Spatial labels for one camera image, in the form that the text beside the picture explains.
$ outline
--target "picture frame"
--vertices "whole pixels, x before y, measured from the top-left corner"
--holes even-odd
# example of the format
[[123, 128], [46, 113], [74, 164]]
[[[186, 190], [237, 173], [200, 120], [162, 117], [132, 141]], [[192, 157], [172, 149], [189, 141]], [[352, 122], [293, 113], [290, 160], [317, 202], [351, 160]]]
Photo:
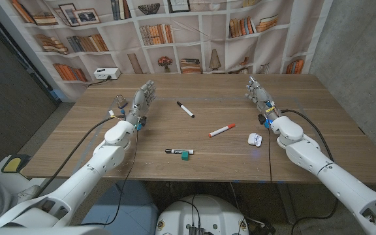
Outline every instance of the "picture frame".
[[73, 14], [73, 11], [76, 10], [73, 3], [59, 5], [59, 8], [62, 10], [66, 19], [68, 19], [70, 26], [79, 26], [78, 20], [76, 19], [75, 14]]
[[65, 14], [63, 13], [62, 9], [53, 8], [53, 10], [56, 12], [56, 14], [59, 16], [59, 18], [62, 19], [62, 21], [65, 25], [71, 26], [71, 23], [69, 23], [68, 19], [66, 18]]
[[168, 0], [168, 6], [170, 13], [191, 11], [189, 0]]
[[74, 10], [76, 20], [78, 20], [79, 25], [89, 25], [89, 24], [99, 24], [101, 21], [95, 12], [94, 8]]

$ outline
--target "black marker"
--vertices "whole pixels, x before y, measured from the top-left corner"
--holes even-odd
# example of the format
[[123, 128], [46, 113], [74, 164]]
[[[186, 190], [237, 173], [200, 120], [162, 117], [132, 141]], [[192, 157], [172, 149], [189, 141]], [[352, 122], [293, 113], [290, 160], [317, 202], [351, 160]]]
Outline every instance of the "black marker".
[[184, 105], [182, 105], [180, 101], [176, 101], [176, 103], [183, 109], [183, 111], [185, 111], [192, 118], [195, 117], [194, 114], [191, 111], [189, 111], [188, 108], [186, 108]]

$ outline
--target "white robot body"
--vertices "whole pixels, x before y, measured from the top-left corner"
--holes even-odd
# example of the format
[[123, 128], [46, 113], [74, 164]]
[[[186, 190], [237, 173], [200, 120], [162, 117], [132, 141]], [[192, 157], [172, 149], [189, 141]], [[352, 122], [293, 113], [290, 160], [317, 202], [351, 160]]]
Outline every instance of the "white robot body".
[[[191, 203], [193, 196], [187, 196], [181, 200]], [[157, 220], [155, 234], [189, 234], [189, 228], [193, 223], [198, 228], [198, 214], [189, 203], [178, 200], [167, 207]], [[200, 227], [204, 229], [204, 232], [211, 232], [214, 235], [249, 234], [246, 219], [243, 220], [242, 213], [225, 200], [216, 196], [196, 195], [193, 204], [198, 208]]]

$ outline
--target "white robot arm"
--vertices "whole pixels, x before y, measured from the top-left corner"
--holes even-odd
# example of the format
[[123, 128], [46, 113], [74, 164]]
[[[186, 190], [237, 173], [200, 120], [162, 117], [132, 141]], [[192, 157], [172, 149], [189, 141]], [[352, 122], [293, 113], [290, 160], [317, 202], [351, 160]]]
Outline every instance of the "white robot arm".
[[125, 121], [119, 121], [105, 133], [92, 158], [54, 192], [18, 204], [0, 217], [0, 228], [67, 226], [79, 205], [98, 181], [121, 164], [135, 129], [144, 126], [146, 113], [155, 98], [154, 82], [148, 81], [134, 95], [133, 106]]
[[288, 158], [315, 175], [352, 212], [367, 234], [376, 234], [376, 192], [327, 158], [301, 126], [281, 115], [265, 89], [252, 76], [249, 79], [249, 94], [245, 96], [257, 105], [271, 130], [279, 134], [277, 143]]

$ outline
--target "bookshelf backdrop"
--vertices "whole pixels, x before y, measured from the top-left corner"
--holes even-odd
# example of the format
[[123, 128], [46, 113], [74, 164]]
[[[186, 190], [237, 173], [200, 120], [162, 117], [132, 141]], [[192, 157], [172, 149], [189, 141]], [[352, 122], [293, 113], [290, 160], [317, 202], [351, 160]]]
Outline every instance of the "bookshelf backdrop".
[[[173, 61], [168, 66], [173, 73], [308, 73], [332, 4], [332, 0], [190, 0], [189, 11], [175, 12], [186, 7], [174, 5], [181, 1], [186, 3], [0, 0], [0, 5], [62, 92], [76, 101], [86, 84], [95, 80], [96, 68], [160, 73], [165, 72], [158, 65], [162, 56]], [[149, 10], [155, 14], [138, 7], [154, 3], [158, 4]], [[68, 15], [72, 21], [61, 13], [63, 9], [71, 13], [71, 4], [76, 10]]]

